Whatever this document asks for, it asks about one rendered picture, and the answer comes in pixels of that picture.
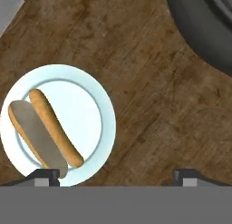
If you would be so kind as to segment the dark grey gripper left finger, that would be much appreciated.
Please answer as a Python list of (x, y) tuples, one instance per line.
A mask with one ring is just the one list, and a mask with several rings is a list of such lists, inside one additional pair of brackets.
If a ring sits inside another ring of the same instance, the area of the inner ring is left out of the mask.
[(14, 180), (7, 182), (6, 184), (0, 184), (0, 187), (59, 187), (59, 176), (60, 171), (57, 169), (37, 169), (21, 180)]

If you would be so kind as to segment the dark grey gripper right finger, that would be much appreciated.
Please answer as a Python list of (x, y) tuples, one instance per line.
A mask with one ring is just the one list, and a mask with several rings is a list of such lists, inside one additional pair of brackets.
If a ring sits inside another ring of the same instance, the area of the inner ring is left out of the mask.
[(175, 181), (176, 186), (182, 187), (230, 187), (230, 184), (207, 178), (201, 172), (195, 169), (175, 169), (173, 171), (173, 180)]

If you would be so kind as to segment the sliced hot dog bun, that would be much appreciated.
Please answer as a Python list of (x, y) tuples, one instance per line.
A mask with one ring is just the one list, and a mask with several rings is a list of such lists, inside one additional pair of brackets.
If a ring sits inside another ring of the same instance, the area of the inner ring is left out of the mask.
[(68, 172), (67, 162), (36, 114), (33, 105), (27, 101), (12, 101), (8, 106), (8, 116), (15, 130), (43, 167), (59, 170), (59, 178), (64, 178)]

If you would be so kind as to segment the tan sausage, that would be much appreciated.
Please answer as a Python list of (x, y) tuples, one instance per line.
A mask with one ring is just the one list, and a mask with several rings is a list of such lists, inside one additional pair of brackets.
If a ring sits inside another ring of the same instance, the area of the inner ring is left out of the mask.
[(35, 112), (43, 122), (43, 125), (68, 164), (76, 168), (81, 167), (84, 163), (83, 156), (75, 149), (74, 145), (69, 140), (52, 105), (49, 103), (44, 93), (39, 89), (32, 89), (29, 92), (29, 98)]

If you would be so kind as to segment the white round plate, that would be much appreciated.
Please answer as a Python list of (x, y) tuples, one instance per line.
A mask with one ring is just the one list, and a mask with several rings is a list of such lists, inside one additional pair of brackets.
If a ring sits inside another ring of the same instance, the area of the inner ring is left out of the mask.
[(108, 160), (116, 136), (111, 99), (101, 84), (85, 71), (64, 64), (38, 67), (15, 82), (0, 112), (0, 138), (8, 159), (24, 176), (41, 167), (10, 122), (7, 108), (15, 100), (27, 101), (29, 91), (41, 90), (52, 105), (65, 133), (83, 156), (80, 168), (69, 167), (63, 187), (80, 184)]

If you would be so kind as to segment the dark grey round bowl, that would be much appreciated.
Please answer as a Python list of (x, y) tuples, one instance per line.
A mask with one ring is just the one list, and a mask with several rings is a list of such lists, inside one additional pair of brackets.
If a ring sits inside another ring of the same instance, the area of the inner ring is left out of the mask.
[(212, 67), (232, 77), (232, 0), (167, 0), (187, 44)]

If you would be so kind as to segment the grey cabinet edge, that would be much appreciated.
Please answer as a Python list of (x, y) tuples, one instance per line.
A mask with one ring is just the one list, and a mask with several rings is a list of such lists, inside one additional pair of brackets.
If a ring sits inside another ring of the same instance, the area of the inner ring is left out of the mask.
[(25, 0), (0, 0), (0, 37), (14, 19)]

